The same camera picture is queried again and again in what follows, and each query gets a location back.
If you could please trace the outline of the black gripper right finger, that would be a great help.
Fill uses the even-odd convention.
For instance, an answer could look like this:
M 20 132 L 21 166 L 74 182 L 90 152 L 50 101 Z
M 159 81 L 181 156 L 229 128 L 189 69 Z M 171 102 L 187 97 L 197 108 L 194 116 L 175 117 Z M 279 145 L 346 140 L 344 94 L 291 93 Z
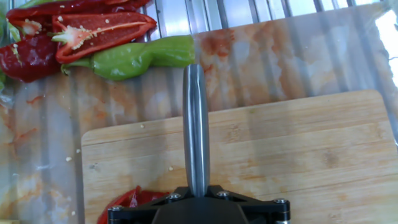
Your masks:
M 290 201 L 285 198 L 263 201 L 225 190 L 220 185 L 209 186 L 206 196 L 237 205 L 248 223 L 290 223 Z

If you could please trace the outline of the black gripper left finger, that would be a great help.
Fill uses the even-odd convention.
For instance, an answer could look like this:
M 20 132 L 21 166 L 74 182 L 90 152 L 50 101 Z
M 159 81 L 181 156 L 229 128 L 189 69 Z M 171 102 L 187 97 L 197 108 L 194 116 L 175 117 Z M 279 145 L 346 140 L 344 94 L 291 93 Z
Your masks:
M 152 223 L 164 205 L 193 197 L 189 187 L 177 187 L 173 192 L 142 190 L 138 185 L 107 205 L 107 224 Z

